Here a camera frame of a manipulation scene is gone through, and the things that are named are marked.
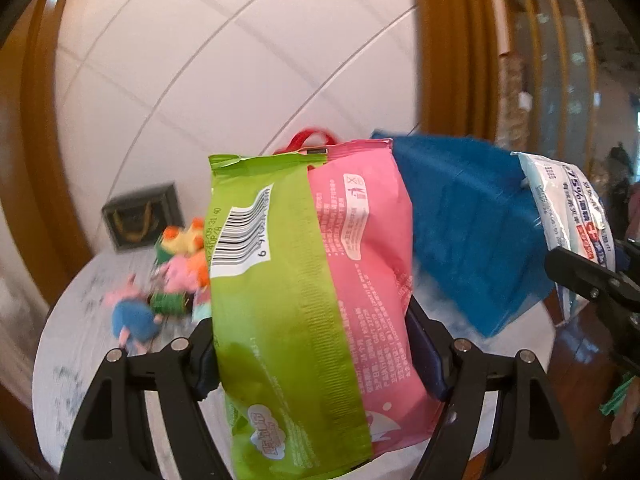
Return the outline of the white blue wet wipes pack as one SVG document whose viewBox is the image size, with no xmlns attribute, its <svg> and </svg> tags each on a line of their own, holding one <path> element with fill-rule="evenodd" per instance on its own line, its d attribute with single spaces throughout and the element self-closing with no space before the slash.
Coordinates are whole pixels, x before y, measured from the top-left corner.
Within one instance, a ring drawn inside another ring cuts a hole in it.
<svg viewBox="0 0 640 480">
<path fill-rule="evenodd" d="M 563 325 L 587 299 L 556 284 L 544 272 L 554 248 L 574 252 L 606 270 L 615 268 L 614 240 L 598 193 L 577 166 L 542 155 L 512 152 L 516 191 L 509 208 L 509 260 L 516 296 L 524 306 L 555 296 L 552 314 Z"/>
</svg>

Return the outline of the pink pig plush blue body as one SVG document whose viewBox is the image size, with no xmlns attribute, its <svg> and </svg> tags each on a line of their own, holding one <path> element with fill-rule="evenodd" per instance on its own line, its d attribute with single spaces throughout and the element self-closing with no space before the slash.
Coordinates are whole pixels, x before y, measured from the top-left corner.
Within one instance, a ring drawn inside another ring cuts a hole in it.
<svg viewBox="0 0 640 480">
<path fill-rule="evenodd" d="M 107 292 L 102 304 L 111 310 L 113 336 L 120 348 L 145 354 L 160 333 L 163 317 L 150 305 L 150 296 L 136 284 L 130 274 L 116 289 Z"/>
</svg>

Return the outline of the green pink snack bag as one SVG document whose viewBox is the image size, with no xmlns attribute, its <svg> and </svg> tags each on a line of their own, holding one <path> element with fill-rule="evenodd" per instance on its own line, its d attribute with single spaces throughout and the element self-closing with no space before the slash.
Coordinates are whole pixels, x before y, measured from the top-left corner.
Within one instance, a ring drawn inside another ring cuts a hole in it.
<svg viewBox="0 0 640 480">
<path fill-rule="evenodd" d="M 413 366 L 412 205 L 390 140 L 214 155 L 213 337 L 240 479 L 329 479 L 429 439 Z"/>
</svg>

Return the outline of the dark green glass bottle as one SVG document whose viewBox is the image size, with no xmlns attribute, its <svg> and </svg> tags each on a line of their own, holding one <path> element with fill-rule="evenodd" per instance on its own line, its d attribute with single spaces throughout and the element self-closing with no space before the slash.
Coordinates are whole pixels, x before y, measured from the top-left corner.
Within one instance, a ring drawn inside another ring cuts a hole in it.
<svg viewBox="0 0 640 480">
<path fill-rule="evenodd" d="M 157 315 L 183 316 L 191 314 L 194 303 L 193 292 L 153 292 L 148 303 Z"/>
</svg>

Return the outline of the blue plastic storage crate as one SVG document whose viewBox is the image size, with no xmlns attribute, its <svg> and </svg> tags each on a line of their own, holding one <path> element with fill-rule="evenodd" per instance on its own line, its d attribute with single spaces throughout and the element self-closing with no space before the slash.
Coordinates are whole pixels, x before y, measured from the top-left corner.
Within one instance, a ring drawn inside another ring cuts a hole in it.
<svg viewBox="0 0 640 480">
<path fill-rule="evenodd" d="M 546 299 L 547 243 L 518 158 L 474 138 L 391 134 L 413 206 L 413 253 L 466 320 L 497 335 Z"/>
</svg>

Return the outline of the pink pig plush orange dress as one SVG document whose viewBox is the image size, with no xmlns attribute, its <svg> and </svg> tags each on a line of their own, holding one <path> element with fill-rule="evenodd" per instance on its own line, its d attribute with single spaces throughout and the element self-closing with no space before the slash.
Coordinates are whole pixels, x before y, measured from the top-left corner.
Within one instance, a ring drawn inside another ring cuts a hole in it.
<svg viewBox="0 0 640 480">
<path fill-rule="evenodd" d="M 163 290 L 197 292 L 209 285 L 206 253 L 202 249 L 193 255 L 175 255 L 158 268 L 163 279 Z"/>
</svg>

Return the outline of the yellow orange plush green hat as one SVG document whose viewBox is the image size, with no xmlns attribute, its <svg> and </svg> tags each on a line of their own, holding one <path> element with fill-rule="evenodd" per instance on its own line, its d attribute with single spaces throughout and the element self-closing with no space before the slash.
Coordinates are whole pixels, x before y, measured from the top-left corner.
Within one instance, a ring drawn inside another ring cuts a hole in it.
<svg viewBox="0 0 640 480">
<path fill-rule="evenodd" d="M 175 256 L 183 256 L 194 266 L 206 263 L 203 218 L 194 218 L 186 228 L 168 226 L 155 243 L 156 263 L 163 264 Z"/>
</svg>

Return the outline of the red plastic toy case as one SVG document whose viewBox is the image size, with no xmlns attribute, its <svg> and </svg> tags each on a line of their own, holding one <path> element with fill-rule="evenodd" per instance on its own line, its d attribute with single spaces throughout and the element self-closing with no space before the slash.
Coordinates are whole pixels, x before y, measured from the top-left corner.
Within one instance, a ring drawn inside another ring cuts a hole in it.
<svg viewBox="0 0 640 480">
<path fill-rule="evenodd" d="M 295 133 L 291 141 L 284 148 L 279 148 L 273 154 L 303 153 L 326 154 L 330 146 L 340 143 L 340 139 L 333 132 L 325 128 L 305 128 Z"/>
</svg>

